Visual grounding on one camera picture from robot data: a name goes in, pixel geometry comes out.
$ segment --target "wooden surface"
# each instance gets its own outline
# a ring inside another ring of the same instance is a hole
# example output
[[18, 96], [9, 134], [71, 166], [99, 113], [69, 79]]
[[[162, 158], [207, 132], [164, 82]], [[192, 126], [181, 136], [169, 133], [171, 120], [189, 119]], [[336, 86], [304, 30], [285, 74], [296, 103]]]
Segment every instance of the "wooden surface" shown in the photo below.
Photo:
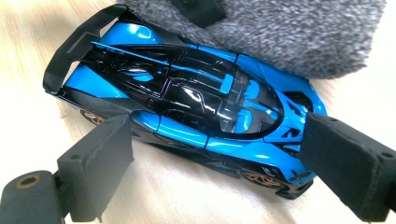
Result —
[[[30, 171], [56, 171], [56, 159], [93, 128], [77, 110], [44, 93], [41, 83], [55, 50], [112, 3], [0, 0], [0, 189]], [[395, 11], [389, 1], [368, 67], [312, 81], [330, 116], [391, 148], [396, 148]], [[361, 223], [318, 178], [302, 197], [288, 201], [274, 190], [157, 148], [138, 142], [133, 147], [135, 161], [104, 223]], [[396, 223], [394, 213], [387, 223]]]

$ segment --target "rear spoiler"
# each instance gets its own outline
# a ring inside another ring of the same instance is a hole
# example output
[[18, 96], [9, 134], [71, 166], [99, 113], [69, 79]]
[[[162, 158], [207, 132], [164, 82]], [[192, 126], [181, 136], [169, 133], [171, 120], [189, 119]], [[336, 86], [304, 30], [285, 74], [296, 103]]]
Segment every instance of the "rear spoiler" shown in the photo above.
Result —
[[52, 95], [58, 95], [70, 65], [81, 60], [91, 49], [92, 41], [100, 38], [100, 30], [116, 18], [143, 22], [125, 5], [116, 4], [104, 8], [82, 23], [64, 43], [56, 50], [44, 73], [43, 87]]

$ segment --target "gray fabric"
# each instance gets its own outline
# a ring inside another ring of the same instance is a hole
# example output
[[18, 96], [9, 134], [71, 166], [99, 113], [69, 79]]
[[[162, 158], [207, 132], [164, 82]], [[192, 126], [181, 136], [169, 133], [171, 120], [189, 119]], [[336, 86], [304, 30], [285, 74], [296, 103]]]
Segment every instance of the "gray fabric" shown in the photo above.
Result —
[[202, 29], [170, 0], [118, 0], [144, 20], [190, 40], [256, 57], [308, 78], [365, 65], [385, 0], [222, 0], [227, 18]]

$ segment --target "toy car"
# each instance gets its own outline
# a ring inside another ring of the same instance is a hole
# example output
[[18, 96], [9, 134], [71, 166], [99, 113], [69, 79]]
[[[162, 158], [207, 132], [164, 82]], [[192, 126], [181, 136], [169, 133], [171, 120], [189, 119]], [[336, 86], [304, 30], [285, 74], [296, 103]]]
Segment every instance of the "toy car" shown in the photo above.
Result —
[[[79, 65], [66, 78], [74, 61]], [[306, 114], [326, 110], [306, 79], [196, 45], [124, 5], [79, 26], [53, 56], [43, 85], [94, 123], [128, 113], [134, 139], [285, 198], [313, 183], [315, 174], [296, 154]]]

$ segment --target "model car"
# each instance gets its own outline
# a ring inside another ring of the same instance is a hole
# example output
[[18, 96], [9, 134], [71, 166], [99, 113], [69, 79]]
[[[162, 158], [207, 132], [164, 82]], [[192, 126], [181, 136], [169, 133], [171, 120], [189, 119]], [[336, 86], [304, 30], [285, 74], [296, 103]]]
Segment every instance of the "model car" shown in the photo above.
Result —
[[94, 123], [130, 114], [134, 139], [285, 198], [313, 183], [297, 155], [306, 114], [326, 110], [306, 79], [194, 44], [124, 5], [77, 28], [49, 63], [44, 88]]

